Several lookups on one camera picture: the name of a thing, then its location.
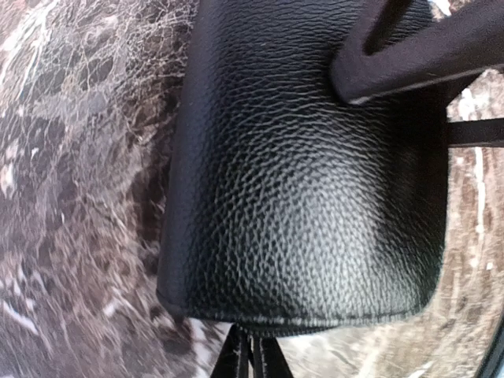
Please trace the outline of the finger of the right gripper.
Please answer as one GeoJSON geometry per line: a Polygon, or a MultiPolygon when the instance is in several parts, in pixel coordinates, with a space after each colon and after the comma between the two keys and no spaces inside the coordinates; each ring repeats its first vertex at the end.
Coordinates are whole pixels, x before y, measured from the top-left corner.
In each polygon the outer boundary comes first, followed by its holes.
{"type": "Polygon", "coordinates": [[[474,1],[401,42],[378,46],[408,1],[368,1],[331,64],[339,97],[351,104],[472,76],[503,65],[503,3],[474,1]]]}

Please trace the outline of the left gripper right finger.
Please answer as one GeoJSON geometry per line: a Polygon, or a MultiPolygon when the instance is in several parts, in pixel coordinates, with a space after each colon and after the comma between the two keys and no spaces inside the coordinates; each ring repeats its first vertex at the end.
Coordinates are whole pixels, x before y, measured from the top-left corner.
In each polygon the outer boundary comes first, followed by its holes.
{"type": "Polygon", "coordinates": [[[254,378],[293,378],[275,338],[254,337],[252,341],[254,378]]]}

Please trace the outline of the black zippered tool case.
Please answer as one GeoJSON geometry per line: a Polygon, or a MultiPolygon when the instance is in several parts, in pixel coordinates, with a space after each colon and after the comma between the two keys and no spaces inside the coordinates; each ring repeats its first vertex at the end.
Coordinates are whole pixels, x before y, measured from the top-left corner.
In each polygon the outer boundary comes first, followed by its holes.
{"type": "Polygon", "coordinates": [[[359,1],[202,1],[157,271],[180,317],[296,335],[401,320],[435,293],[446,108],[466,80],[353,106],[330,64],[359,1]]]}

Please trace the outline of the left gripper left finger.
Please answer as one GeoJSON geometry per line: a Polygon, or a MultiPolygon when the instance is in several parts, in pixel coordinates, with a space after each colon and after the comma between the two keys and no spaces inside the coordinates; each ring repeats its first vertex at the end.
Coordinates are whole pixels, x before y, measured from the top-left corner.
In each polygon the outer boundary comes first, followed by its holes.
{"type": "Polygon", "coordinates": [[[232,325],[210,377],[247,378],[249,346],[248,335],[237,325],[232,325]]]}

